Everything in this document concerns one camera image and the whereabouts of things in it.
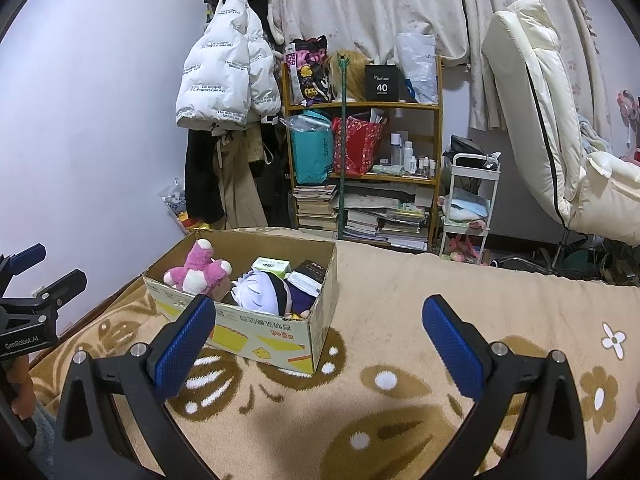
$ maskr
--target white puffer jacket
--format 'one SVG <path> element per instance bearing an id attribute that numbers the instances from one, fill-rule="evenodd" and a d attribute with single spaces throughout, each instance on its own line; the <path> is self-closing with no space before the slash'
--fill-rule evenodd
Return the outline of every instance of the white puffer jacket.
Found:
<path id="1" fill-rule="evenodd" d="M 250 0 L 220 0 L 193 46 L 175 104 L 181 128 L 244 130 L 280 111 L 274 55 Z"/>

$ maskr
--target human hand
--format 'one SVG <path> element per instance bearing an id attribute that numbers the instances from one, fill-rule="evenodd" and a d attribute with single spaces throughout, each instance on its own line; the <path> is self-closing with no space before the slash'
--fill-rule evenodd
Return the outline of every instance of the human hand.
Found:
<path id="1" fill-rule="evenodd" d="M 6 373 L 6 380 L 17 389 L 17 397 L 11 403 L 11 409 L 22 420 L 29 418 L 36 410 L 36 394 L 29 374 L 29 356 L 23 355 L 14 361 Z"/>

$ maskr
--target stack of books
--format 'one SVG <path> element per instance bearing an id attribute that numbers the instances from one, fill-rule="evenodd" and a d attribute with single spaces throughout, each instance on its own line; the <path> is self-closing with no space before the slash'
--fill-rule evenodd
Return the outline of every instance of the stack of books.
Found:
<path id="1" fill-rule="evenodd" d="M 376 233 L 380 218 L 377 213 L 368 210 L 349 210 L 345 213 L 344 233 L 347 236 L 361 240 L 378 240 Z"/>
<path id="2" fill-rule="evenodd" d="M 302 227 L 321 228 L 337 231 L 338 215 L 334 211 L 337 189 L 328 186 L 296 186 L 293 197 L 296 199 L 298 224 Z"/>
<path id="3" fill-rule="evenodd" d="M 376 237 L 386 240 L 394 247 L 425 251 L 428 249 L 429 237 L 427 216 L 423 208 L 413 204 L 401 204 L 397 209 L 387 209 Z"/>

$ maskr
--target red gift bag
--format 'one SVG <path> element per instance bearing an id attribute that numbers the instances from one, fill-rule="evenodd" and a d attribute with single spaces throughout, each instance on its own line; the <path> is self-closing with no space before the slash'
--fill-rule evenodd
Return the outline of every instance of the red gift bag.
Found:
<path id="1" fill-rule="evenodd" d="M 340 173 L 340 117 L 334 118 L 334 171 Z M 373 166 L 375 155 L 382 140 L 383 124 L 361 121 L 355 117 L 347 117 L 346 153 L 344 157 L 344 174 L 348 176 L 364 175 Z"/>

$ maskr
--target black box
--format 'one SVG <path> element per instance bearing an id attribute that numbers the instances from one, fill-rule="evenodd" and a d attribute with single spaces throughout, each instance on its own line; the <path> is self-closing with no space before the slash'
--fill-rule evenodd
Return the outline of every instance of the black box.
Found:
<path id="1" fill-rule="evenodd" d="M 398 67 L 395 65 L 366 65 L 364 67 L 367 101 L 398 102 Z"/>

